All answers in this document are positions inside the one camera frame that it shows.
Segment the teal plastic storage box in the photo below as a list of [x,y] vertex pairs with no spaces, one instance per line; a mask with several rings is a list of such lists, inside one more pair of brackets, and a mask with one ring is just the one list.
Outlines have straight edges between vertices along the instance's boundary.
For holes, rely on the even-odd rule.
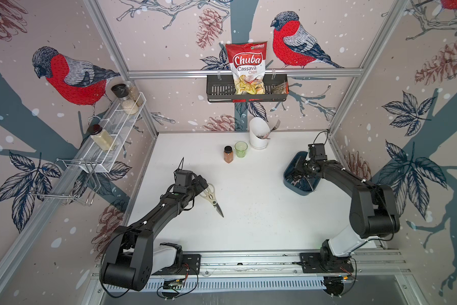
[[296,169],[297,163],[299,161],[305,161],[307,155],[308,152],[298,152],[293,157],[283,174],[284,185],[301,196],[307,196],[310,193],[313,193],[321,180],[319,177],[310,177],[306,174],[302,174]]

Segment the cream kitchen shears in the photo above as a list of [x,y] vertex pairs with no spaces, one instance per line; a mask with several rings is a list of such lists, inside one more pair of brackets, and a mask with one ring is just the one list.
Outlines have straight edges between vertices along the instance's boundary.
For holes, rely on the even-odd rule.
[[218,214],[224,217],[222,209],[218,204],[218,200],[216,199],[215,187],[212,184],[208,184],[208,187],[203,191],[203,193],[200,194],[200,197],[212,204]]

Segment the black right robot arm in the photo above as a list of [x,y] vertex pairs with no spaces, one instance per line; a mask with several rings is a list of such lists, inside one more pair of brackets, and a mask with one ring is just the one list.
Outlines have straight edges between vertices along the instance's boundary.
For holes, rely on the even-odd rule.
[[351,197],[349,225],[338,235],[325,240],[320,250],[322,264],[347,261],[351,254],[369,241],[391,238],[400,230],[400,216],[393,190],[360,178],[335,161],[329,160],[325,145],[308,145],[308,158],[295,168],[311,178],[325,179]]

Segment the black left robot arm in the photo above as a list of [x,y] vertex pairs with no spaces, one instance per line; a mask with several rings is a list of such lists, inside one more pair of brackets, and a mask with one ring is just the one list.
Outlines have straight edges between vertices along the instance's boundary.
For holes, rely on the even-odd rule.
[[119,226],[113,232],[102,258],[101,283],[141,291],[154,272],[157,235],[208,187],[202,176],[190,170],[176,170],[174,184],[147,215],[129,226]]

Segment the brown spice jar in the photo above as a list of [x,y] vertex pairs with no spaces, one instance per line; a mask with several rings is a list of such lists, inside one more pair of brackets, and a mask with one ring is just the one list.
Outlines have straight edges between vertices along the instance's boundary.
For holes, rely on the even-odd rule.
[[227,163],[232,163],[232,161],[233,161],[233,149],[232,149],[232,146],[225,146],[224,147],[224,160]]

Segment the white utensil holder cup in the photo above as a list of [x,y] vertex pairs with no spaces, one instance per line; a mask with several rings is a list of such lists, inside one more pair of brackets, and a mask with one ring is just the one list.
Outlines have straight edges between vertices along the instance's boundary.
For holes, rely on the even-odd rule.
[[253,118],[249,122],[249,143],[252,148],[262,150],[265,149],[268,144],[268,139],[263,139],[270,132],[270,128],[267,122],[261,118]]

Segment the green translucent cup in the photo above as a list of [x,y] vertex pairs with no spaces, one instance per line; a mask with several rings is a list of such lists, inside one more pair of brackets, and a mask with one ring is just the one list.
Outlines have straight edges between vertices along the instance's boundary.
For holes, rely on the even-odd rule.
[[238,158],[244,158],[247,153],[248,144],[244,141],[238,141],[235,144],[235,153]]

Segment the yellow liquid glass bottle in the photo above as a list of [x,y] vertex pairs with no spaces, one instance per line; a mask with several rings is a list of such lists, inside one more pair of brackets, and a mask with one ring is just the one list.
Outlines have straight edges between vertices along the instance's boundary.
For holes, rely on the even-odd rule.
[[87,132],[102,151],[109,151],[115,147],[114,138],[101,125],[91,125]]

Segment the clear glass jar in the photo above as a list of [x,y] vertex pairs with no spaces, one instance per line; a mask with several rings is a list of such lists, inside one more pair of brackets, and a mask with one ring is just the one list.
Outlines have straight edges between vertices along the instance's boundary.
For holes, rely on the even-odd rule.
[[125,85],[130,98],[136,102],[137,106],[140,107],[143,104],[143,99],[141,98],[141,94],[137,86],[132,81],[126,81]]

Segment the black lid spice grinder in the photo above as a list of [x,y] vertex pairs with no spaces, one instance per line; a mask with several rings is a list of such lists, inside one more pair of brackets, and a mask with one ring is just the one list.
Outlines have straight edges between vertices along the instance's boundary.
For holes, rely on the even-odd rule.
[[128,115],[137,114],[139,107],[135,100],[130,97],[127,86],[123,83],[119,83],[111,87],[111,91],[120,100],[120,105],[124,112]]

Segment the red Chuba chips bag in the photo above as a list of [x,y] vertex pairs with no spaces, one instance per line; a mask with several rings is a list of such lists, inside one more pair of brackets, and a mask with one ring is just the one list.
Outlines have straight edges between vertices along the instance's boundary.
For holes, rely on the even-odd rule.
[[228,63],[232,71],[236,95],[265,94],[263,78],[267,42],[227,44]]

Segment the pink handled utensil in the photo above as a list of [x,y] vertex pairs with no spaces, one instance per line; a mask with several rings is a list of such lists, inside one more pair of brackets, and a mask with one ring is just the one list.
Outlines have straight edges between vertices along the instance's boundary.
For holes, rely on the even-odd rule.
[[268,139],[270,134],[274,131],[276,131],[281,125],[281,121],[278,120],[277,123],[273,126],[273,128],[266,134],[264,135],[263,137],[261,137],[261,139]]

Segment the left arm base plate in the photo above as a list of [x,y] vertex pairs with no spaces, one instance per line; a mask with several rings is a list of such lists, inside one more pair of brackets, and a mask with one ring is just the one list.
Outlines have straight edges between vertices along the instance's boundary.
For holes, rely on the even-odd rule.
[[174,260],[174,263],[168,267],[161,268],[153,276],[174,276],[174,275],[186,275],[190,273],[194,274],[196,271],[200,271],[200,261],[202,256],[200,254],[182,254],[178,255]]

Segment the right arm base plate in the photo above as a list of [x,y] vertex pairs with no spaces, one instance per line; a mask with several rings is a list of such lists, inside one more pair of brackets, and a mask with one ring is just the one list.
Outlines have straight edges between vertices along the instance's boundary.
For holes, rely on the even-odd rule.
[[299,254],[300,263],[303,273],[354,273],[354,265],[351,257],[335,257],[330,255],[329,258],[322,258],[319,252],[303,252]]

